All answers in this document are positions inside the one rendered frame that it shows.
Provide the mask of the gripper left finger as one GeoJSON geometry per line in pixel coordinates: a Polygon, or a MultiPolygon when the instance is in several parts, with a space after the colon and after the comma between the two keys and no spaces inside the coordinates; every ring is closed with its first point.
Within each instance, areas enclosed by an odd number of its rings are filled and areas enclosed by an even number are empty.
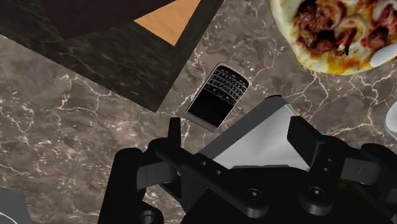
{"type": "Polygon", "coordinates": [[[146,151],[119,150],[113,160],[98,224],[164,224],[162,212],[143,202],[160,185],[182,206],[180,224],[257,224],[268,199],[246,171],[237,173],[181,147],[181,120],[171,118],[167,137],[146,151]]]}

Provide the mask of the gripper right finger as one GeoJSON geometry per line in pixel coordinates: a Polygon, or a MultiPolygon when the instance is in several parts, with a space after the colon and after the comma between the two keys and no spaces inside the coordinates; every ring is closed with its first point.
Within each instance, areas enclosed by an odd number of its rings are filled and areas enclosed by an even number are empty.
{"type": "Polygon", "coordinates": [[[300,116],[287,139],[310,169],[286,224],[397,224],[397,154],[375,143],[353,148],[300,116]]]}

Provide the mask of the grey metal box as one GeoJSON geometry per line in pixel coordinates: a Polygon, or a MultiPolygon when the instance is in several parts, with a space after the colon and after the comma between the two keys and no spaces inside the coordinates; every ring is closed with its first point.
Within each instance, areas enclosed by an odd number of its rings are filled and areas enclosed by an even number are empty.
{"type": "Polygon", "coordinates": [[[296,111],[280,95],[259,105],[211,141],[200,153],[227,169],[290,166],[307,171],[309,164],[287,140],[296,111]]]}

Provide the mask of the white round object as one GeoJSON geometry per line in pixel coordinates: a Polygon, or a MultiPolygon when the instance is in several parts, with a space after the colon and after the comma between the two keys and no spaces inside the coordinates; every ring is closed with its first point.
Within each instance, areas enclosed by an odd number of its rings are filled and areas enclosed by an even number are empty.
{"type": "Polygon", "coordinates": [[[387,133],[397,140],[397,101],[388,109],[384,126],[387,133]]]}

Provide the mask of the grey round object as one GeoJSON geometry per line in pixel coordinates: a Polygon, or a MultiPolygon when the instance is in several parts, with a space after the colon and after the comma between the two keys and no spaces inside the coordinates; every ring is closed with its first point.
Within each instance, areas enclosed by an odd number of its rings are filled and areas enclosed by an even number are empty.
{"type": "Polygon", "coordinates": [[[0,224],[32,224],[25,197],[0,187],[0,224]]]}

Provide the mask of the black keypad phone silver rim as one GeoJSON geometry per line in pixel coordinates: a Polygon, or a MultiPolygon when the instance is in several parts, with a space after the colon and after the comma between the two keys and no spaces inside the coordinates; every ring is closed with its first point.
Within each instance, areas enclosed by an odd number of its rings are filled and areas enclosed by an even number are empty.
{"type": "Polygon", "coordinates": [[[211,132],[225,121],[250,86],[249,80],[228,64],[218,63],[185,111],[185,118],[211,132]]]}

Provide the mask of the white oblong object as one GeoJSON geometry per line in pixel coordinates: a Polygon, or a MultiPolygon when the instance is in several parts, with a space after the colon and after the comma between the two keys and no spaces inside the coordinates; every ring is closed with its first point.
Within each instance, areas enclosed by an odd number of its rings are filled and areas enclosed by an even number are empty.
{"type": "Polygon", "coordinates": [[[397,43],[377,50],[371,57],[369,64],[372,67],[379,67],[393,58],[397,57],[397,43]]]}

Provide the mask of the dark marbled robot stand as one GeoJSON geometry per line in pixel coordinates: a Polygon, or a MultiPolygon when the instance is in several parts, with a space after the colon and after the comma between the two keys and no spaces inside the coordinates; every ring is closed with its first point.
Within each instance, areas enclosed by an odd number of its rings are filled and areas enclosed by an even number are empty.
{"type": "Polygon", "coordinates": [[[156,112],[222,3],[201,0],[175,46],[135,22],[63,39],[40,0],[0,0],[0,34],[156,112]]]}

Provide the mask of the pizza with meat topping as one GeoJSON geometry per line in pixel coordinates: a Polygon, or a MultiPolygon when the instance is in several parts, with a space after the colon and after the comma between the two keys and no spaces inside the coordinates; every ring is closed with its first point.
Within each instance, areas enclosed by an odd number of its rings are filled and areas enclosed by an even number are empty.
{"type": "Polygon", "coordinates": [[[278,30],[311,71],[350,75],[373,69],[397,43],[397,0],[268,0],[278,30]]]}

